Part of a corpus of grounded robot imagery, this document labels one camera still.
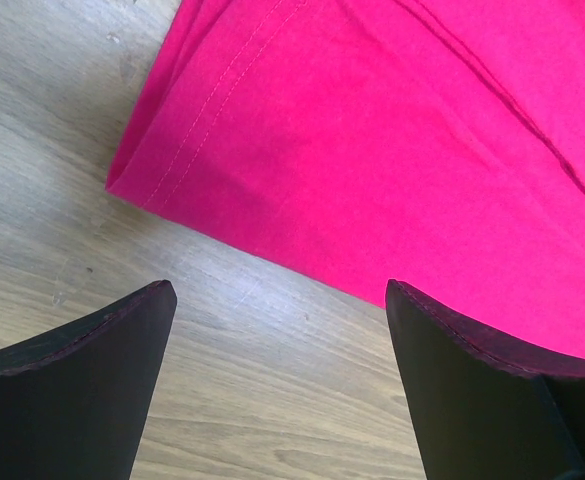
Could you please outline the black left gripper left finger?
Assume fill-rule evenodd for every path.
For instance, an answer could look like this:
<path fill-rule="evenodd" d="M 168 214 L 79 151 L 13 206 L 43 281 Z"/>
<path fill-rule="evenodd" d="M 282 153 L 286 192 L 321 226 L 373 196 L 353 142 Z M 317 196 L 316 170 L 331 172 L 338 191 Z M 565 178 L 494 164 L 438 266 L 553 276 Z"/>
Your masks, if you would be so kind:
<path fill-rule="evenodd" d="M 155 281 L 0 349 L 0 479 L 129 478 L 175 311 Z"/>

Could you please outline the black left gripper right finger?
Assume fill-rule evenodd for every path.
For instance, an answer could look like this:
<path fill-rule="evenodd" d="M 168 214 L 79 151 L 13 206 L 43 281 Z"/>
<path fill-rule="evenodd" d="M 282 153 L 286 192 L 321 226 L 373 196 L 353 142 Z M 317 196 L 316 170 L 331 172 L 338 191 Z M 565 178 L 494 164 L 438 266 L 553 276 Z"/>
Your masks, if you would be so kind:
<path fill-rule="evenodd" d="M 585 479 L 585 359 L 390 281 L 386 313 L 430 479 Z"/>

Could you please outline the pink red t shirt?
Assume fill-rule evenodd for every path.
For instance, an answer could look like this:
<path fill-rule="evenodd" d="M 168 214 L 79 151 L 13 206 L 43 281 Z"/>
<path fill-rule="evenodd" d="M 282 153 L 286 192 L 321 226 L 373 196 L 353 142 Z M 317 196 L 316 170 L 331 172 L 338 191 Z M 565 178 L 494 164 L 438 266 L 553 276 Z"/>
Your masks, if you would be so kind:
<path fill-rule="evenodd" d="M 106 188 L 585 358 L 585 1 L 185 1 Z"/>

